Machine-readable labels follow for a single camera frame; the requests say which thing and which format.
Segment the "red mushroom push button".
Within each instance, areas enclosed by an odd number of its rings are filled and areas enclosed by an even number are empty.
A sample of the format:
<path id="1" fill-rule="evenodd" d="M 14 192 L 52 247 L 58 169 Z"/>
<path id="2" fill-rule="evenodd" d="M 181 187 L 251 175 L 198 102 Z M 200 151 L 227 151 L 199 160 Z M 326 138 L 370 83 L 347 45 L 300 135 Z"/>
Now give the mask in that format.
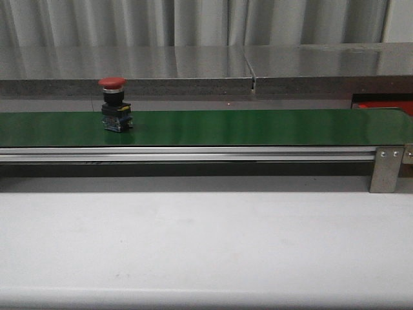
<path id="1" fill-rule="evenodd" d="M 124 132 L 133 127 L 131 104 L 124 102 L 125 78 L 106 77 L 98 84 L 103 88 L 104 104 L 101 107 L 103 127 L 112 132 Z"/>

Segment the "green conveyor belt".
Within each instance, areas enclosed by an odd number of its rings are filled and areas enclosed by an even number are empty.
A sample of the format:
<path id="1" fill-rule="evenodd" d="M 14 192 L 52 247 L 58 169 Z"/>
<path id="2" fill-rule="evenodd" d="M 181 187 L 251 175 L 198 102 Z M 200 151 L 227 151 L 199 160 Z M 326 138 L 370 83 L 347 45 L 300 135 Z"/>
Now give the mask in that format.
<path id="1" fill-rule="evenodd" d="M 371 146 L 412 142 L 412 118 L 395 108 L 136 111 L 132 117 L 134 127 L 116 133 L 103 128 L 98 112 L 6 112 L 1 114 L 1 145 Z"/>

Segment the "right grey steel shelf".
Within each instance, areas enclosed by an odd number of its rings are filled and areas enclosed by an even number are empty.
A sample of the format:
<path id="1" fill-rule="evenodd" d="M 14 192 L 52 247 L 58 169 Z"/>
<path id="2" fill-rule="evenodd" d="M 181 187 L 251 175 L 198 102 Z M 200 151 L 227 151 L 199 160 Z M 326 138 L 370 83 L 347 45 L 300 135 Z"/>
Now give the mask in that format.
<path id="1" fill-rule="evenodd" d="M 412 92 L 412 43 L 246 46 L 259 99 Z"/>

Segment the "grey steel shelf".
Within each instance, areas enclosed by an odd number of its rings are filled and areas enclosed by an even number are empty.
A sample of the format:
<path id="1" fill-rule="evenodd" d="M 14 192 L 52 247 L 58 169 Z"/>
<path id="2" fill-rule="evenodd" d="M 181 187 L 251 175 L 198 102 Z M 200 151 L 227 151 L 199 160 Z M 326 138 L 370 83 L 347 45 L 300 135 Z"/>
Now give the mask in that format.
<path id="1" fill-rule="evenodd" d="M 412 92 L 412 43 L 246 46 L 259 99 Z"/>
<path id="2" fill-rule="evenodd" d="M 105 77 L 125 78 L 129 96 L 248 95 L 253 85 L 234 46 L 1 49 L 2 96 L 98 96 Z"/>

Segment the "left grey steel shelf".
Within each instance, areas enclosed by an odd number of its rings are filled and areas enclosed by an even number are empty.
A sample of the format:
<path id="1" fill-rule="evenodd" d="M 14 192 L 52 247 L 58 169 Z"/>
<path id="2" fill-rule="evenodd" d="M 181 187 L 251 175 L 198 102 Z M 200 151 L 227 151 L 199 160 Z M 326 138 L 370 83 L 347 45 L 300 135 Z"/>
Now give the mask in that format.
<path id="1" fill-rule="evenodd" d="M 253 85 L 234 46 L 1 49 L 2 96 L 98 96 L 105 77 L 125 78 L 129 96 L 248 95 Z"/>

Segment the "red plastic bin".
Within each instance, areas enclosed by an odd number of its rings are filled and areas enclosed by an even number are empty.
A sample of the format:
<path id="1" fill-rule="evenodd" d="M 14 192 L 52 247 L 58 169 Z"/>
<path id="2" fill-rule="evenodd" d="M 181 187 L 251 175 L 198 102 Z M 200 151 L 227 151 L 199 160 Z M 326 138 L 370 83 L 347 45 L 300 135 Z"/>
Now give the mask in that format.
<path id="1" fill-rule="evenodd" d="M 395 108 L 412 116 L 412 93 L 409 94 L 354 94 L 352 108 Z"/>

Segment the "grey pleated curtain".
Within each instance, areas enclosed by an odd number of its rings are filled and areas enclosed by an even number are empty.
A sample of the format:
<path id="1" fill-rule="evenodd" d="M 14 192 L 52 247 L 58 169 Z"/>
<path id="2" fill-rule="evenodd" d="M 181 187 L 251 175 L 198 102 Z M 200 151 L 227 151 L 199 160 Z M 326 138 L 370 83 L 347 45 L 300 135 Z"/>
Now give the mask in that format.
<path id="1" fill-rule="evenodd" d="M 381 41 L 387 1 L 2 1 L 2 47 Z"/>

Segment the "steel conveyor support bracket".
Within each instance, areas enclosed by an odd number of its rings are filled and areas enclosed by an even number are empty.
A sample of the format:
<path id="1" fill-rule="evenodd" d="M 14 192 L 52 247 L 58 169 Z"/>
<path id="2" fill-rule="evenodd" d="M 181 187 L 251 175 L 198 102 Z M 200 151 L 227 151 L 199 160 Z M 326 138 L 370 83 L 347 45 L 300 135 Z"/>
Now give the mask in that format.
<path id="1" fill-rule="evenodd" d="M 403 153 L 403 147 L 376 149 L 370 193 L 393 193 L 396 190 Z"/>

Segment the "aluminium conveyor side rail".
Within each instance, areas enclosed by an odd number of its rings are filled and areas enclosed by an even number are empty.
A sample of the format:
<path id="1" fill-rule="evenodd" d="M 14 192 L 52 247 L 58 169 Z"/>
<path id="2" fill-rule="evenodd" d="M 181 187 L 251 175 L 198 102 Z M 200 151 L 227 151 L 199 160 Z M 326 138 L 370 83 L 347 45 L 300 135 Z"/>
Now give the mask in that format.
<path id="1" fill-rule="evenodd" d="M 370 161 L 375 147 L 16 147 L 1 163 Z"/>

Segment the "conveyor end bracket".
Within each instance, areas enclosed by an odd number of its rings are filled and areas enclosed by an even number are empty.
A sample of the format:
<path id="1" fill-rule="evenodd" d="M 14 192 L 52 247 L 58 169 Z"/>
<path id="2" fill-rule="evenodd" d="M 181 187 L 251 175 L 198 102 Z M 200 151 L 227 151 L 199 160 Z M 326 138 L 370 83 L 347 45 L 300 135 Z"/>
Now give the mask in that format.
<path id="1" fill-rule="evenodd" d="M 413 144 L 409 143 L 405 145 L 403 158 L 401 161 L 401 167 L 399 177 L 411 178 L 413 176 Z"/>

